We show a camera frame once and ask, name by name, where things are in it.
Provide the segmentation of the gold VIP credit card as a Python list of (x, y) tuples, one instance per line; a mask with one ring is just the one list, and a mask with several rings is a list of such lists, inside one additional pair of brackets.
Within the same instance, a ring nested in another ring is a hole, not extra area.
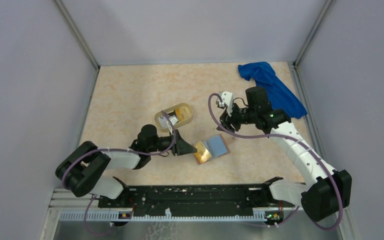
[(193, 155), (199, 165), (208, 162), (213, 157), (202, 141), (197, 142), (194, 147), (196, 152)]

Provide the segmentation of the tan leather card holder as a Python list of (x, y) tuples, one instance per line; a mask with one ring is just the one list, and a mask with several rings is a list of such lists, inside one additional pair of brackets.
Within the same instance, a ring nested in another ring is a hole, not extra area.
[(212, 158), (208, 162), (230, 154), (231, 150), (229, 146), (235, 141), (235, 139), (236, 138), (232, 135), (221, 133), (205, 140), (200, 140), (212, 154)]

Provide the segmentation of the yellow credit cards stack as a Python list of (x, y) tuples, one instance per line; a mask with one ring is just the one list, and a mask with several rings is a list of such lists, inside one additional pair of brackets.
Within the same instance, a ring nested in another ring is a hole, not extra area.
[(179, 122), (183, 122), (190, 117), (189, 110), (187, 107), (179, 107), (174, 110), (174, 113)]

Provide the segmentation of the cream plastic tray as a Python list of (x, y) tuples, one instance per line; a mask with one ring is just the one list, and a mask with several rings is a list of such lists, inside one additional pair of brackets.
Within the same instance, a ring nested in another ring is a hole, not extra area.
[[(193, 119), (193, 109), (188, 103), (179, 103), (172, 107), (163, 110), (168, 116), (175, 128), (188, 124)], [(168, 125), (167, 119), (161, 111), (157, 112), (154, 116), (156, 128), (162, 132), (167, 132)]]

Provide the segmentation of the blue cloth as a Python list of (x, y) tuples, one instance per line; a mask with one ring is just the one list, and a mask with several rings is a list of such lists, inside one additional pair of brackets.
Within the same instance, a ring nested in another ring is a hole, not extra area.
[(308, 114), (307, 109), (295, 94), (277, 77), (272, 66), (265, 61), (247, 63), (237, 67), (240, 77), (254, 80), (263, 87), (274, 109), (282, 109), (291, 118), (300, 119)]

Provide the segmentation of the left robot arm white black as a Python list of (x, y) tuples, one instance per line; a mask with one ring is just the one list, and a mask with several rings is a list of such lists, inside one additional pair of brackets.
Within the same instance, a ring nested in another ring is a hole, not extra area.
[(117, 177), (106, 177), (110, 169), (139, 170), (153, 156), (171, 152), (173, 156), (194, 154), (197, 149), (186, 142), (177, 129), (168, 136), (158, 136), (152, 124), (144, 125), (127, 149), (99, 148), (92, 141), (83, 142), (55, 170), (62, 186), (76, 197), (95, 194), (107, 197), (118, 207), (129, 203), (128, 186)]

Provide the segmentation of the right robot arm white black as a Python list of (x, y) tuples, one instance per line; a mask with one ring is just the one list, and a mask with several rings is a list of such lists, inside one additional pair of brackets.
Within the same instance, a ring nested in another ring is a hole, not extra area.
[(266, 181), (261, 199), (267, 206), (279, 201), (303, 208), (307, 216), (319, 222), (338, 213), (342, 217), (351, 198), (352, 177), (346, 170), (338, 171), (300, 135), (291, 118), (281, 109), (274, 109), (266, 90), (254, 86), (245, 91), (247, 104), (239, 107), (232, 92), (216, 94), (216, 105), (223, 109), (216, 122), (220, 131), (239, 137), (243, 125), (254, 125), (263, 131), (262, 137), (271, 139), (286, 154), (302, 175), (304, 182), (291, 182), (281, 177)]

